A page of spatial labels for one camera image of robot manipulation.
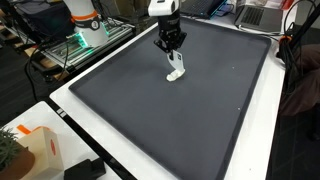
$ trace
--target desk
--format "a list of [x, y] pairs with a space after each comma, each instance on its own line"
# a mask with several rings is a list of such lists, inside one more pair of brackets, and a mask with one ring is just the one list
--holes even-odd
[[[64, 169], [68, 169], [85, 159], [95, 160], [98, 156], [76, 135], [76, 133], [45, 103], [40, 102], [9, 122], [6, 127], [13, 128], [17, 137], [23, 137], [20, 131], [16, 129], [19, 124], [23, 124], [28, 129], [34, 129], [38, 126], [47, 126], [58, 136], [59, 147], [61, 151]], [[107, 173], [101, 176], [99, 180], [120, 180], [120, 177], [105, 164]], [[63, 179], [63, 172], [53, 180]]]
[[[295, 11], [288, 19], [294, 21]], [[213, 23], [229, 28], [233, 26], [233, 16], [213, 18]], [[146, 30], [100, 62], [74, 78], [50, 95], [71, 118], [100, 143], [114, 158], [139, 180], [175, 179], [162, 166], [147, 156], [120, 132], [88, 108], [69, 91], [69, 86], [92, 71], [110, 57], [126, 48], [129, 44], [146, 34]], [[246, 113], [225, 179], [262, 180], [266, 177], [277, 110], [284, 79], [281, 60], [275, 58], [277, 43], [274, 42], [267, 55]]]

